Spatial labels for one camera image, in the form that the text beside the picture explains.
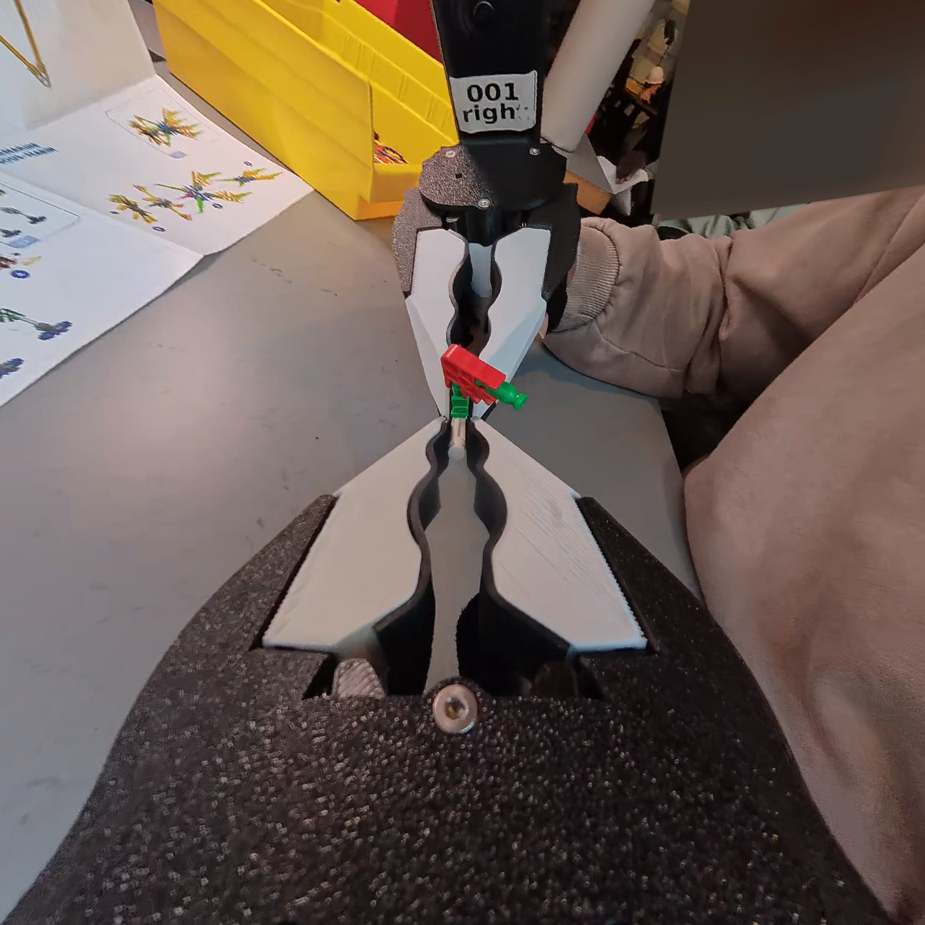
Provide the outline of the person's right forearm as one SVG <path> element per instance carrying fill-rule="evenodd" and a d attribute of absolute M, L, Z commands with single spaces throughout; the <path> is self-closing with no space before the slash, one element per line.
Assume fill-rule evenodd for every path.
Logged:
<path fill-rule="evenodd" d="M 550 353 L 596 380 L 676 398 L 757 396 L 914 255 L 923 187 L 817 202 L 725 237 L 662 240 L 583 220 Z"/>

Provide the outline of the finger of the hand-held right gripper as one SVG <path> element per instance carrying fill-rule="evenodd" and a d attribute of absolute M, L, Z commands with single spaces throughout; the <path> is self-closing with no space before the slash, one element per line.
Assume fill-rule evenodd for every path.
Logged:
<path fill-rule="evenodd" d="M 449 417 L 441 357 L 452 343 L 476 337 L 476 296 L 468 243 L 459 235 L 418 235 L 408 315 L 427 387 L 439 415 Z"/>
<path fill-rule="evenodd" d="M 547 303 L 542 295 L 551 233 L 546 228 L 521 228 L 503 237 L 494 248 L 501 288 L 489 307 L 490 336 L 483 361 L 511 381 L 536 338 Z"/>

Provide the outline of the stacked yellow storage bins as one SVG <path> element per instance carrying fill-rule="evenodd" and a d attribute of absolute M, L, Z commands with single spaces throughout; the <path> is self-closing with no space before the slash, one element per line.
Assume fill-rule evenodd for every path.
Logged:
<path fill-rule="evenodd" d="M 171 73 L 355 220 L 456 145 L 442 63 L 353 1 L 156 1 Z"/>

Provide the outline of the white cylindrical bottle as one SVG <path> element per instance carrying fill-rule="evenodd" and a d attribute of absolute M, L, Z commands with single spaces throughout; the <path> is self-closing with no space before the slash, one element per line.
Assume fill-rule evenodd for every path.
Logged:
<path fill-rule="evenodd" d="M 540 134 L 562 156 L 579 145 L 654 1 L 579 2 L 543 88 Z"/>

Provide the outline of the red storage bin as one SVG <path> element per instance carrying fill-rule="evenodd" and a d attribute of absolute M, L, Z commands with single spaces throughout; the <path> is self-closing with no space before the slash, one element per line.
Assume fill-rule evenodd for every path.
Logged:
<path fill-rule="evenodd" d="M 368 12 L 442 62 L 440 44 L 429 1 L 357 1 Z"/>

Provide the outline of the red toy connector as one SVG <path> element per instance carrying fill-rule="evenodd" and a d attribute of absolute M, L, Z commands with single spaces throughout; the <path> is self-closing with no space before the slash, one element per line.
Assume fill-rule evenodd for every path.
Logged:
<path fill-rule="evenodd" d="M 499 400 L 497 392 L 506 383 L 505 374 L 466 348 L 457 344 L 449 346 L 440 364 L 445 386 L 458 386 L 463 398 L 489 405 Z"/>

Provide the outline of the toy instruction poster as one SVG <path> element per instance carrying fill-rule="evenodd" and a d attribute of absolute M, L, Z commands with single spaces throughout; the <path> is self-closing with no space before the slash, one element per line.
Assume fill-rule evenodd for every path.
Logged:
<path fill-rule="evenodd" d="M 128 2 L 2 2 L 1 403 L 310 192 L 161 78 Z"/>

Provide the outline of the grey desk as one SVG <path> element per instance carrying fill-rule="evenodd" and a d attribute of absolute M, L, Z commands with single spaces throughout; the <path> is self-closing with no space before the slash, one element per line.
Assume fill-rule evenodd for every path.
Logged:
<path fill-rule="evenodd" d="M 429 423 L 384 239 L 310 194 L 2 410 L 2 922 L 561 921 L 599 700 L 328 699 L 258 633 L 320 498 Z"/>

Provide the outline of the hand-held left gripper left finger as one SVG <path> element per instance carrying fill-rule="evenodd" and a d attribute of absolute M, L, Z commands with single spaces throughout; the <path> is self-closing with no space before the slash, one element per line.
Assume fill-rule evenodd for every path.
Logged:
<path fill-rule="evenodd" d="M 436 608 L 425 527 L 439 510 L 445 467 L 438 417 L 346 483 L 261 645 L 362 658 L 386 684 L 425 683 Z"/>

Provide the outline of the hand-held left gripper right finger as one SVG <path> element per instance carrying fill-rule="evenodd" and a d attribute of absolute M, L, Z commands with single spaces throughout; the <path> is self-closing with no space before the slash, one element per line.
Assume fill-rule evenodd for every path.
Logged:
<path fill-rule="evenodd" d="M 578 493 L 487 423 L 469 424 L 469 467 L 489 532 L 477 628 L 491 661 L 533 678 L 547 662 L 646 650 Z"/>

